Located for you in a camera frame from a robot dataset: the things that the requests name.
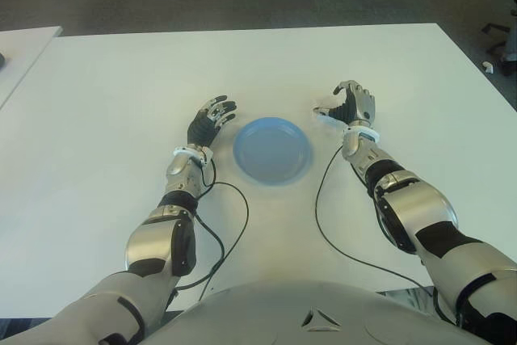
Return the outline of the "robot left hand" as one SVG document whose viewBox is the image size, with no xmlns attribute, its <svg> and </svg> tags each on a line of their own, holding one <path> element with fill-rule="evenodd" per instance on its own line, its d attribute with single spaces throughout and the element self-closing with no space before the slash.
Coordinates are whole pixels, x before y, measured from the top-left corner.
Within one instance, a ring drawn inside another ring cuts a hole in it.
<svg viewBox="0 0 517 345">
<path fill-rule="evenodd" d="M 207 101 L 187 129 L 187 143 L 209 147 L 222 127 L 236 117 L 237 104 L 220 95 Z"/>
</svg>

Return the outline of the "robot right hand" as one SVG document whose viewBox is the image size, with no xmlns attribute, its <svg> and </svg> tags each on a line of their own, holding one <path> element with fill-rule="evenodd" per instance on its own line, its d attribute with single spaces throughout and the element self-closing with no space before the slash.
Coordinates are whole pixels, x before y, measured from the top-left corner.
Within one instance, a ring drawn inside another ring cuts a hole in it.
<svg viewBox="0 0 517 345">
<path fill-rule="evenodd" d="M 315 107 L 313 112 L 318 116 L 327 116 L 347 125 L 371 128 L 376 114 L 374 95 L 354 80 L 340 82 L 334 88 L 333 95 L 338 95 L 342 90 L 345 91 L 346 97 L 341 105 Z"/>
</svg>

